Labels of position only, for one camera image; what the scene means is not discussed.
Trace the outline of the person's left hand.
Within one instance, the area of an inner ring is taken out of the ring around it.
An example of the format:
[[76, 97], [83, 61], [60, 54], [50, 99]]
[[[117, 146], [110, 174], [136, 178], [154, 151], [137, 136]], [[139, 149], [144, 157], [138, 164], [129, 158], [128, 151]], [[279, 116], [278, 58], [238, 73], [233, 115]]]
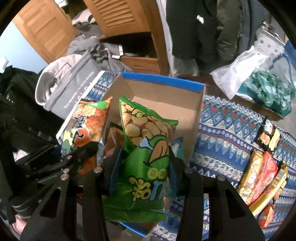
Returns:
[[14, 229], [14, 231], [16, 233], [18, 233], [19, 235], [22, 234], [25, 226], [27, 225], [27, 221], [25, 219], [23, 219], [20, 215], [15, 215], [15, 219], [16, 221], [11, 225], [12, 228]]

